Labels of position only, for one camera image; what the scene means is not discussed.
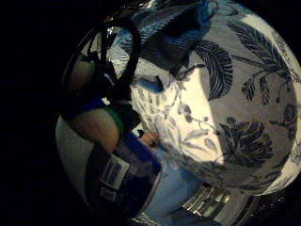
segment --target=leaf print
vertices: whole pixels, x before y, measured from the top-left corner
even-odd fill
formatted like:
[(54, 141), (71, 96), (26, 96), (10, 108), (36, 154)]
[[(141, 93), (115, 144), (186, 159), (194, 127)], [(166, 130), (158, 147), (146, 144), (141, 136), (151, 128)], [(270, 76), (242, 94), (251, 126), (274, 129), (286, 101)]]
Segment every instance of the leaf print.
[(234, 119), (233, 117), (227, 117), (227, 124), (234, 127), (236, 124), (236, 119)]
[(201, 147), (199, 147), (198, 145), (196, 144), (193, 144), (193, 143), (190, 143), (190, 142), (183, 142), (182, 145), (184, 145), (185, 148), (189, 148), (189, 149), (199, 149), (199, 150), (202, 150), (204, 151)]
[(260, 79), (260, 89), (261, 89), (261, 102), (263, 105), (267, 105), (270, 100), (270, 89), (268, 87), (265, 77)]
[(296, 109), (292, 104), (287, 104), (284, 113), (283, 121), (270, 121), (271, 124), (284, 127), (288, 130), (288, 139), (294, 139), (296, 134)]
[(190, 140), (190, 139), (203, 137), (205, 135), (208, 135), (208, 132), (209, 132), (209, 129), (202, 129), (202, 128), (199, 128), (198, 130), (190, 131), (188, 133), (188, 135), (186, 136), (186, 138), (183, 140), (183, 142)]
[(150, 113), (153, 115), (154, 114), (154, 108), (150, 106)]
[(204, 142), (207, 148), (216, 151), (216, 146), (212, 140), (210, 140), (209, 138), (205, 138)]
[(193, 121), (193, 118), (191, 117), (191, 115), (184, 115), (184, 116), (188, 123), (191, 123)]
[(178, 82), (179, 89), (187, 90), (186, 87), (182, 84), (182, 82)]
[(180, 73), (177, 73), (175, 75), (175, 79), (176, 80), (179, 80), (179, 81), (185, 81), (185, 82), (188, 82), (190, 80), (189, 78), (189, 74), (191, 72), (193, 72), (195, 69), (200, 69), (200, 68), (204, 68), (205, 65), (204, 64), (195, 64), (194, 66), (192, 66), (191, 68), (183, 71), (183, 72), (180, 72)]
[(137, 104), (137, 108), (139, 110), (139, 112), (146, 112), (146, 107), (144, 105), (142, 105), (142, 102), (135, 102)]
[(145, 101), (145, 96), (144, 96), (144, 93), (143, 93), (143, 89), (138, 88), (138, 93), (139, 93), (139, 98), (140, 98), (142, 101)]
[(210, 75), (209, 101), (225, 96), (230, 91), (233, 79), (229, 53), (208, 40), (201, 40), (196, 46), (196, 52), (205, 62)]
[[(198, 145), (194, 145), (194, 146), (196, 147), (195, 149), (199, 149), (199, 150), (205, 151), (202, 148), (200, 148)], [(196, 159), (198, 159), (198, 155), (197, 154), (193, 154), (191, 152), (191, 150), (187, 149), (187, 146), (183, 146), (182, 147), (182, 152), (185, 153), (183, 155), (183, 158), (185, 158), (186, 162), (187, 162), (187, 159), (189, 159), (189, 162), (190, 162), (189, 164), (195, 165), (195, 167), (198, 166), (198, 162), (196, 161)]]
[(261, 168), (273, 156), (271, 138), (264, 133), (259, 121), (221, 124), (226, 135), (226, 159), (232, 164), (248, 168)]
[(267, 182), (271, 183), (271, 182), (275, 181), (277, 177), (281, 176), (281, 174), (282, 174), (282, 172), (277, 170), (277, 171), (273, 171), (273, 172), (270, 172), (269, 174), (265, 175), (264, 178), (269, 179)]
[(275, 42), (277, 43), (277, 47), (278, 49), (281, 51), (281, 53), (284, 55), (284, 58), (286, 60), (286, 62), (289, 65), (290, 71), (292, 73), (292, 78), (294, 79), (295, 82), (297, 83), (301, 83), (301, 77), (299, 74), (297, 74), (294, 70), (293, 70), (293, 65), (292, 65), (292, 61), (288, 55), (287, 52), (287, 45), (284, 41), (284, 39), (277, 33), (277, 31), (272, 31), (272, 36), (275, 40)]
[(191, 108), (189, 105), (187, 104), (182, 104), (182, 109), (183, 109), (183, 113), (190, 115), (191, 114)]
[(182, 104), (182, 113), (186, 119), (186, 121), (188, 123), (191, 123), (192, 122), (192, 117), (191, 117), (191, 108), (189, 105), (187, 104)]
[(169, 117), (168, 119), (169, 119), (169, 121), (171, 122), (171, 124), (172, 124), (174, 127), (177, 126), (177, 125), (176, 125), (176, 121), (175, 121), (172, 117)]
[(238, 188), (241, 188), (242, 190), (261, 190), (261, 186), (258, 185), (241, 185), (241, 186), (236, 186)]
[(180, 128), (179, 127), (176, 127), (176, 128), (177, 128), (177, 132), (178, 132), (178, 141), (181, 142), (182, 135), (181, 135), (181, 132), (180, 132)]
[(255, 86), (254, 86), (254, 80), (252, 78), (248, 79), (243, 87), (242, 87), (242, 92), (247, 98), (247, 100), (252, 101), (254, 94), (255, 94)]
[(274, 167), (273, 169), (276, 168), (282, 168), (284, 166), (284, 164), (287, 162), (288, 157), (289, 157), (289, 153), (287, 155), (285, 155)]
[(291, 153), (291, 161), (299, 166), (301, 163), (301, 141), (296, 145)]
[(283, 121), (292, 122), (296, 120), (295, 106), (292, 104), (287, 104), (284, 110)]
[(150, 117), (150, 116), (147, 117), (147, 122), (148, 122), (149, 124), (152, 123), (152, 120), (151, 120), (151, 117)]
[(160, 101), (159, 101), (159, 96), (156, 95), (156, 105), (158, 106), (160, 104)]
[(151, 98), (151, 94), (148, 93), (148, 100), (149, 100), (149, 103), (152, 104), (152, 98)]
[(220, 172), (222, 172), (222, 171), (225, 172), (228, 170), (227, 167), (225, 167), (223, 165), (219, 165), (219, 164), (214, 164), (213, 169), (214, 169), (214, 171), (220, 171)]
[(164, 128), (164, 120), (161, 115), (156, 115), (154, 118), (154, 124), (157, 128), (157, 131), (159, 135), (165, 134), (165, 128)]
[(232, 6), (233, 3), (228, 3), (226, 2), (226, 4), (223, 4), (222, 7), (219, 6), (217, 1), (213, 1), (216, 4), (216, 7), (213, 8), (213, 12), (212, 14), (218, 14), (218, 15), (222, 15), (222, 16), (236, 16), (238, 15), (238, 10)]
[(241, 57), (241, 56), (236, 56), (236, 55), (231, 55), (231, 57), (233, 59), (236, 59), (236, 60), (240, 61), (240, 62), (244, 62), (245, 64), (248, 64), (248, 65), (251, 65), (251, 66), (254, 66), (254, 67), (258, 67), (258, 68), (264, 69), (266, 71), (269, 71), (269, 68), (267, 68), (264, 64), (256, 62), (256, 61), (253, 61), (253, 60), (251, 60), (249, 58), (245, 58), (245, 57)]
[(271, 73), (290, 79), (290, 71), (277, 48), (261, 32), (242, 22), (229, 22), (229, 28), (238, 36), (245, 48), (255, 54)]
[(179, 115), (182, 114), (182, 105), (181, 104), (178, 105), (177, 112)]

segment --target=barcode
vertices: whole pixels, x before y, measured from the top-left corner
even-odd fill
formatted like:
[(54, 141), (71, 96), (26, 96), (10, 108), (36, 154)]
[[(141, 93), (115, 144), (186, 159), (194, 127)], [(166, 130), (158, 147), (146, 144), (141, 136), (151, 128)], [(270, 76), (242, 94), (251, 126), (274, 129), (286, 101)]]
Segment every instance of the barcode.
[(105, 187), (102, 187), (101, 189), (101, 196), (108, 199), (109, 201), (113, 202), (116, 198), (116, 192), (110, 191), (109, 189), (106, 189)]
[(112, 154), (106, 164), (101, 181), (108, 186), (119, 189), (121, 182), (130, 165)]

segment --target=blue and white floral pattern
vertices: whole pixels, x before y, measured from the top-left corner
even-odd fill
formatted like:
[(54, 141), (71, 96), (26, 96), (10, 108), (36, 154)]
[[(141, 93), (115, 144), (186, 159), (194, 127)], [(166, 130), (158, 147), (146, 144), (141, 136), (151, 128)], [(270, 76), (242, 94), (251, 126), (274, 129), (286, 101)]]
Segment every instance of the blue and white floral pattern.
[[(139, 20), (133, 107), (166, 154), (213, 186), (255, 195), (287, 186), (301, 169), (301, 69), (280, 35), (225, 0)], [(129, 41), (112, 48), (117, 73)], [(141, 85), (154, 78), (162, 90)]]

